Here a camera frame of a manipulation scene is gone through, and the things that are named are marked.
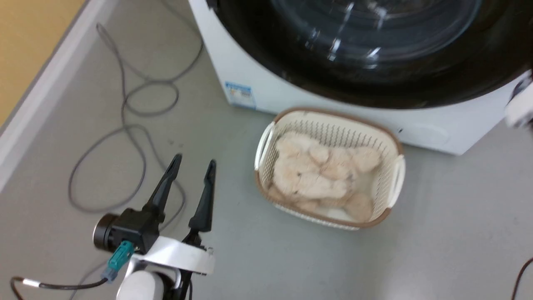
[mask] gray floor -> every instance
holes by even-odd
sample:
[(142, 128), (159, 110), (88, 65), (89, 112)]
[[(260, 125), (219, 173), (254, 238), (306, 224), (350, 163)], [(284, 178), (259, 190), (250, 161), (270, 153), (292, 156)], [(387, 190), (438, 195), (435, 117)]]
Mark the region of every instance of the gray floor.
[[(177, 5), (190, 17), (185, 0)], [(199, 39), (158, 1), (122, 1), (106, 24), (121, 51), (154, 77), (185, 67)], [(89, 52), (41, 134), (1, 195), (0, 295), (13, 298), (13, 275), (75, 283), (106, 253), (92, 246), (101, 215), (67, 203), (67, 181), (81, 154), (119, 127), (119, 71), (101, 42)], [(140, 83), (127, 74), (128, 86)], [(407, 178), (397, 205), (380, 225), (345, 232), (299, 220), (272, 207), (252, 174), (255, 148), (273, 116), (230, 107), (206, 52), (178, 81), (169, 113), (129, 122), (148, 127), (165, 161), (183, 153), (178, 176), (187, 192), (181, 218), (164, 234), (181, 239), (203, 188), (210, 159), (219, 164), (213, 231), (215, 274), (195, 276), (194, 299), (508, 299), (518, 270), (533, 256), (533, 139), (497, 126), (469, 152), (453, 157), (406, 147)], [(150, 88), (132, 104), (152, 110), (172, 94)], [(150, 196), (161, 175), (146, 139), (146, 180), (131, 207)], [(76, 195), (88, 207), (126, 196), (140, 176), (139, 156), (124, 136), (108, 141), (82, 166)], [(169, 214), (180, 204), (176, 190)], [(519, 299), (533, 298), (526, 274)], [(112, 299), (112, 285), (78, 299)], [(26, 299), (67, 299), (62, 291), (21, 288)]]

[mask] teal connector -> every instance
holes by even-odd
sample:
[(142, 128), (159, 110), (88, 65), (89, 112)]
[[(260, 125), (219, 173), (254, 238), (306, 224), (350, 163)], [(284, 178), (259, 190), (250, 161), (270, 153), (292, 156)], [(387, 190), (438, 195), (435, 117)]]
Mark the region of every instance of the teal connector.
[(107, 266), (113, 270), (119, 271), (129, 260), (132, 254), (135, 252), (135, 247), (129, 241), (122, 241), (118, 246), (115, 253), (107, 261)]
[(115, 253), (107, 261), (107, 268), (102, 272), (100, 277), (107, 278), (108, 283), (112, 283), (117, 278), (118, 271), (130, 260), (135, 252), (135, 247), (131, 242), (123, 241), (118, 246)]

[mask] yellow wall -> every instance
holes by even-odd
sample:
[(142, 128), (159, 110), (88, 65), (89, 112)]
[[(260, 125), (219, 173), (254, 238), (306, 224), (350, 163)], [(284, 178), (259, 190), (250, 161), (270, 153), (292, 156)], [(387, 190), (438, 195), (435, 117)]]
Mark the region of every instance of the yellow wall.
[(0, 0), (0, 125), (85, 0)]

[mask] white washing machine body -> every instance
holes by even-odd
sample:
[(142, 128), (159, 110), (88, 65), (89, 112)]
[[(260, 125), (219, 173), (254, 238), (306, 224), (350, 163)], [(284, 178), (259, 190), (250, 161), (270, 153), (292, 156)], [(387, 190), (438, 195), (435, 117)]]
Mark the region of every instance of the white washing machine body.
[(380, 123), (410, 145), (461, 155), (504, 117), (519, 78), (459, 104), (422, 109), (368, 108), (294, 86), (254, 60), (231, 37), (205, 0), (189, 0), (222, 89), (231, 105), (277, 114), (295, 106), (336, 110)]

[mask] laundry basket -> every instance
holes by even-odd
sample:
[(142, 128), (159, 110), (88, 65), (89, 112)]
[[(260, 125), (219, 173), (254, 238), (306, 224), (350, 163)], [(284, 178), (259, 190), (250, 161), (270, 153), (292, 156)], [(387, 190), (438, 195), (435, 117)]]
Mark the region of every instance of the laundry basket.
[[(278, 158), (275, 144), (288, 131), (304, 133), (329, 147), (366, 146), (381, 154), (382, 163), (367, 187), (369, 196), (374, 200), (370, 221), (357, 223), (302, 210), (268, 192), (272, 185), (274, 163)], [(302, 219), (345, 230), (371, 227), (383, 221), (396, 203), (405, 178), (403, 150), (389, 130), (353, 116), (306, 107), (286, 110), (267, 126), (259, 141), (254, 168), (259, 190), (276, 208)]]

